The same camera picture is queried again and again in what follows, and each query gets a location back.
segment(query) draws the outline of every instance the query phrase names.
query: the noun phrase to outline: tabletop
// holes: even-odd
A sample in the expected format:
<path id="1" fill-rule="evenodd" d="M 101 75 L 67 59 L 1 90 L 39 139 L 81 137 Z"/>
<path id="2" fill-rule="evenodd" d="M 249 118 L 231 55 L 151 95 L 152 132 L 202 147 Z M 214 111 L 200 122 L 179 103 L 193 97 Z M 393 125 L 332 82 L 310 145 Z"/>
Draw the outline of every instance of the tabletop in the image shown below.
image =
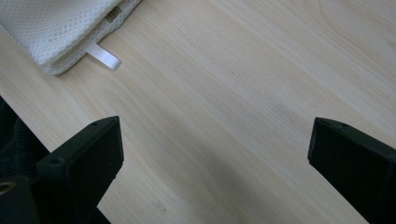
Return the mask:
<path id="1" fill-rule="evenodd" d="M 112 223 L 366 223 L 308 163 L 315 117 L 396 147 L 396 2 L 143 0 L 44 75 L 0 32 L 0 95 L 54 150 L 120 116 Z"/>

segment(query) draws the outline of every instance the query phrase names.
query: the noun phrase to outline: white towel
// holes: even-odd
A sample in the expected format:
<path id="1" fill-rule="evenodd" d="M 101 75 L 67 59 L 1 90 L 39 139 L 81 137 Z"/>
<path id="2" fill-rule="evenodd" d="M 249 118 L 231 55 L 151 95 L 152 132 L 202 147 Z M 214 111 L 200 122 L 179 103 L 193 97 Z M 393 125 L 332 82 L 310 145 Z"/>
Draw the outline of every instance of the white towel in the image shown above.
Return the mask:
<path id="1" fill-rule="evenodd" d="M 0 24 L 49 75 L 119 28 L 140 0 L 0 0 Z"/>

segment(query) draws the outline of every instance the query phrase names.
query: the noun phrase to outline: dark fabric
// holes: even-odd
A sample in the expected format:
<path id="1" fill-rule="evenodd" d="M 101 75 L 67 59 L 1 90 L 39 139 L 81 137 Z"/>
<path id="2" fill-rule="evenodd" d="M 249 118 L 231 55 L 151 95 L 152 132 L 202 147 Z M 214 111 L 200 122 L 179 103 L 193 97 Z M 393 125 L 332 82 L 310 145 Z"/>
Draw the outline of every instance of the dark fabric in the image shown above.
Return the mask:
<path id="1" fill-rule="evenodd" d="M 0 178 L 36 177 L 35 164 L 49 152 L 0 97 Z"/>

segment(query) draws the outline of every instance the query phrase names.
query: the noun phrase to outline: light wood surface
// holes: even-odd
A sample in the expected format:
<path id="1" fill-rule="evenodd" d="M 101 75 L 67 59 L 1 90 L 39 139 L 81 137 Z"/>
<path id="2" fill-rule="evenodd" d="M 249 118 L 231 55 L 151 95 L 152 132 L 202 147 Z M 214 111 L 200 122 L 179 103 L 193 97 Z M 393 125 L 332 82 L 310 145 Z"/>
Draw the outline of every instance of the light wood surface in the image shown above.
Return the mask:
<path id="1" fill-rule="evenodd" d="M 112 223 L 366 223 L 306 158 L 315 117 L 396 147 L 396 2 L 143 0 L 48 77 L 0 32 L 0 94 L 53 150 L 119 115 Z"/>

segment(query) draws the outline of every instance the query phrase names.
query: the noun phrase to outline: black plastic part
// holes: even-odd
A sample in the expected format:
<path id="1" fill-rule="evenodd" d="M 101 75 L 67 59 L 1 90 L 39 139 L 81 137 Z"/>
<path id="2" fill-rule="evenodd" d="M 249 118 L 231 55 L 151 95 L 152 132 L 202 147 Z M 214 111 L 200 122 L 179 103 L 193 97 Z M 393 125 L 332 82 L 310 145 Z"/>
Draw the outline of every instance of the black plastic part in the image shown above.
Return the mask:
<path id="1" fill-rule="evenodd" d="M 370 223 L 396 223 L 396 150 L 344 123 L 315 119 L 308 159 Z"/>
<path id="2" fill-rule="evenodd" d="M 38 162 L 41 186 L 53 198 L 51 219 L 86 223 L 92 215 L 97 216 L 96 205 L 122 162 L 119 117 L 90 124 Z"/>
<path id="3" fill-rule="evenodd" d="M 40 223 L 27 177 L 13 176 L 0 180 L 0 211 L 0 223 Z"/>

